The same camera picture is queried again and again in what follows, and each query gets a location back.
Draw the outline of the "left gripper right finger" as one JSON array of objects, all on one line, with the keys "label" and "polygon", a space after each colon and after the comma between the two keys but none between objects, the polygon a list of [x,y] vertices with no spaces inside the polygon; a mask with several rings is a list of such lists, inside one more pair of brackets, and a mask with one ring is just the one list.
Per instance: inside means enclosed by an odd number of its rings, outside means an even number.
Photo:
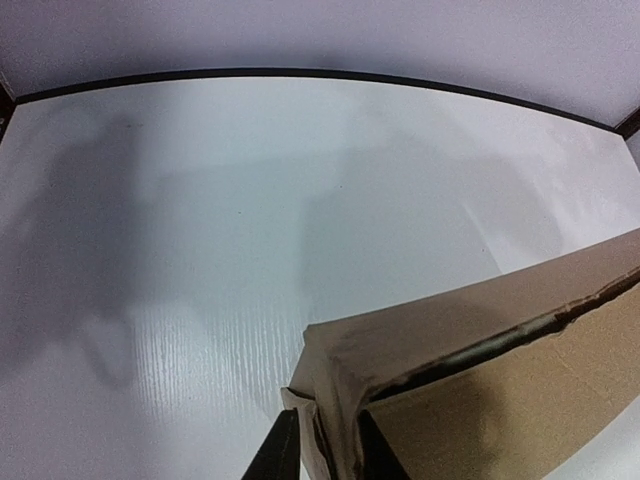
[{"label": "left gripper right finger", "polygon": [[367,480],[407,480],[407,472],[368,410],[363,410],[359,414],[358,426],[364,456],[364,478]]}]

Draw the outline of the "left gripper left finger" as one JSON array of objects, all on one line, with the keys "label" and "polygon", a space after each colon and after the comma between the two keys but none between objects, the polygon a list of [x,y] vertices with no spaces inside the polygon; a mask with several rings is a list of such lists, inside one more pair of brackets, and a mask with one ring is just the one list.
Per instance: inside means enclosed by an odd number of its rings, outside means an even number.
[{"label": "left gripper left finger", "polygon": [[250,462],[243,480],[299,480],[301,469],[299,415],[296,409],[279,413]]}]

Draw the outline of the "brown cardboard box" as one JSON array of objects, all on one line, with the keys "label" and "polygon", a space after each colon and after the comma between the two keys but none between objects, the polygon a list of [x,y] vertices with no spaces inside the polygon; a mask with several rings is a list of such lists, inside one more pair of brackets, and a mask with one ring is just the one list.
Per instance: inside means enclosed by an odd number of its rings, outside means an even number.
[{"label": "brown cardboard box", "polygon": [[309,326],[285,407],[313,479],[540,479],[639,397],[639,234]]}]

